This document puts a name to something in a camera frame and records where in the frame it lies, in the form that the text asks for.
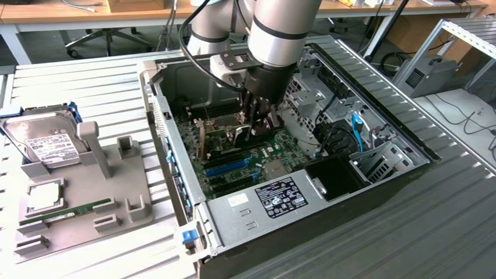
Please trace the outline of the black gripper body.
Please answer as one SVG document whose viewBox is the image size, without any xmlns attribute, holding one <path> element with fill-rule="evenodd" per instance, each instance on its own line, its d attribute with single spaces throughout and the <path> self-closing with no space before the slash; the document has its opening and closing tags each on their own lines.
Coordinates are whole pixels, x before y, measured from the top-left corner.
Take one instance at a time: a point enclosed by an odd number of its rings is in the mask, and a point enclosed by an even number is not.
<svg viewBox="0 0 496 279">
<path fill-rule="evenodd" d="M 243 87 L 255 97 L 275 104 L 282 99 L 295 70 L 295 64 L 283 67 L 261 65 L 246 70 Z"/>
</svg>

